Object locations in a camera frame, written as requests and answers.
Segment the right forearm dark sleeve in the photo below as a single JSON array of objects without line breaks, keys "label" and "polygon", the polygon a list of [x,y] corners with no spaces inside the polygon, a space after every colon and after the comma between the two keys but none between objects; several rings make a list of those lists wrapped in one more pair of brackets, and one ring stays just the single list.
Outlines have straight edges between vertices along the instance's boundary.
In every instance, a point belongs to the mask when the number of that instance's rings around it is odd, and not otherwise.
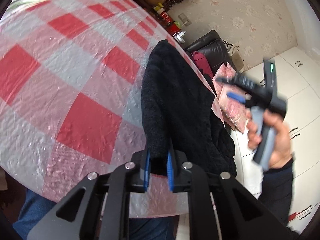
[{"label": "right forearm dark sleeve", "polygon": [[289,222],[292,202],[293,162],[291,158],[283,167],[264,172],[258,198],[284,226]]}]

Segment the person's right hand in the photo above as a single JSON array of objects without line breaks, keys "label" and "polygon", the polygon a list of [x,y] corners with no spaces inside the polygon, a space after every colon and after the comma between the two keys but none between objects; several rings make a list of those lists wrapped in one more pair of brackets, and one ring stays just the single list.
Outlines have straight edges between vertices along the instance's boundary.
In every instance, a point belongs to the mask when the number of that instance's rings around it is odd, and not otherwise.
[{"label": "person's right hand", "polygon": [[247,112],[248,148],[265,146],[260,166],[267,172],[284,167],[291,159],[289,127],[282,116],[253,107]]}]

